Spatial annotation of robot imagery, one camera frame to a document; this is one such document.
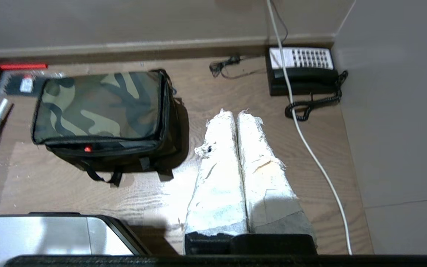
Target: camouflage bag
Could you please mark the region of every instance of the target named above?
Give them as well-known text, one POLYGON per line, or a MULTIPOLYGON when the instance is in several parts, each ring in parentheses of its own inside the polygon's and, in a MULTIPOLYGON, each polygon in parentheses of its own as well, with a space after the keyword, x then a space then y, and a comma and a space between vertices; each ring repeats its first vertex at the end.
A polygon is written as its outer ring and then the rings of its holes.
POLYGON ((32 125, 34 144, 87 171, 164 169, 159 159, 176 154, 180 126, 166 71, 55 78, 45 82, 32 125))

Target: telephone handset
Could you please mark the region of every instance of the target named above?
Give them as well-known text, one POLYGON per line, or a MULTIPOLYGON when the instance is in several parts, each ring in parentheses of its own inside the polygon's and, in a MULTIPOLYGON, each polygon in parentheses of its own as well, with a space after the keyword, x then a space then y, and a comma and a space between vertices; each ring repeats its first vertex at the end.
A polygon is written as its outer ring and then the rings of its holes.
MULTIPOLYGON (((334 68, 329 49, 284 47, 283 53, 293 95, 311 96, 310 101, 296 101, 288 105, 285 109, 286 117, 292 118, 291 109, 304 107, 304 114, 297 115, 297 120, 306 121, 313 109, 339 103, 342 97, 340 87, 347 78, 348 72, 344 71, 339 74, 334 68), (313 95, 318 93, 333 93, 334 95, 313 100, 313 95)), ((266 62, 270 96, 287 96, 288 88, 284 79, 281 54, 277 47, 268 49, 266 62)))

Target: white cable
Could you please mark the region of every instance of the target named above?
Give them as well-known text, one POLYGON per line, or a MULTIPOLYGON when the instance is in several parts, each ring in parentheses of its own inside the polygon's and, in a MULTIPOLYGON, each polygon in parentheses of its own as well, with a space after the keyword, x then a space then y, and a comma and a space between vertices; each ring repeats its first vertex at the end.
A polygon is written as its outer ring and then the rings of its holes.
MULTIPOLYGON (((285 60, 284 60, 283 46, 281 45, 281 39, 280 39, 279 34, 278 34, 278 28, 276 28, 276 22, 274 20, 273 10, 271 9, 271 0, 267 0, 267 4, 268 4, 268 9, 269 9, 269 16, 271 17, 271 23, 273 24, 273 29, 274 29, 274 32, 276 34, 276 39, 278 40, 279 52, 281 54, 281 66, 283 67, 283 74, 284 74, 284 78, 286 80, 286 86, 288 87, 289 102, 293 103, 293 93, 292 93, 292 89, 291 89, 291 83, 289 82, 288 72, 286 71, 286 65, 284 64, 285 60)), ((299 128, 299 124, 298 124, 298 120, 296 118, 296 112, 295 112, 294 108, 291 109, 291 113, 292 113, 292 117, 294 120, 294 124, 296 125, 296 129, 298 129, 299 136, 301 137, 301 140, 303 141, 305 147, 307 148, 307 150, 311 154, 312 158, 316 162, 319 169, 321 169, 322 174, 324 174, 324 177, 327 180, 327 183, 329 184, 329 186, 332 190, 332 193, 334 194, 335 200, 337 201, 337 204, 339 205, 340 213, 342 215, 342 220, 344 221, 345 240, 347 241, 347 250, 349 252, 349 255, 352 255, 352 248, 350 245, 350 236, 349 236, 349 226, 347 225, 347 218, 345 217, 344 208, 342 207, 342 203, 340 202, 339 196, 337 195, 337 192, 335 191, 334 185, 332 184, 329 176, 327 175, 327 172, 325 172, 325 169, 322 167, 322 165, 319 162, 319 160, 317 159, 317 157, 315 157, 314 152, 312 152, 311 148, 309 147, 309 144, 304 139, 304 136, 301 132, 301 129, 299 128)))

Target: bag handle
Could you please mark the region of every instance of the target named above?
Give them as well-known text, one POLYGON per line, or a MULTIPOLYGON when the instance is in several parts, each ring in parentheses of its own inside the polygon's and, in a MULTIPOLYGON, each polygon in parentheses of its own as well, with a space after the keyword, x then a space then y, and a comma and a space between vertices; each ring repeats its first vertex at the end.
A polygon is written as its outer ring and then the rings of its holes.
POLYGON ((108 184, 114 184, 117 187, 120 186, 120 182, 121 182, 122 176, 123 176, 122 168, 115 167, 115 170, 112 174, 112 178, 109 181, 105 181, 102 177, 100 177, 96 173, 96 171, 90 166, 90 164, 84 162, 83 165, 84 165, 83 168, 87 172, 88 176, 90 176, 90 178, 92 178, 93 181, 103 181, 103 182, 106 182, 108 184))

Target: white wall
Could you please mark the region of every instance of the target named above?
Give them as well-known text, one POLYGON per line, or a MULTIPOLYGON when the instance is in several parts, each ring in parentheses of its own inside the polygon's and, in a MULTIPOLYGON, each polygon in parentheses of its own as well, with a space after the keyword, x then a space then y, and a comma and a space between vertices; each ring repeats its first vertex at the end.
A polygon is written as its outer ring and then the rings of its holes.
MULTIPOLYGON (((354 0, 275 2, 310 42, 332 41, 354 0)), ((0 0, 0 56, 261 45, 269 25, 265 0, 0 0)))
POLYGON ((427 1, 357 0, 334 54, 375 253, 427 254, 427 1))

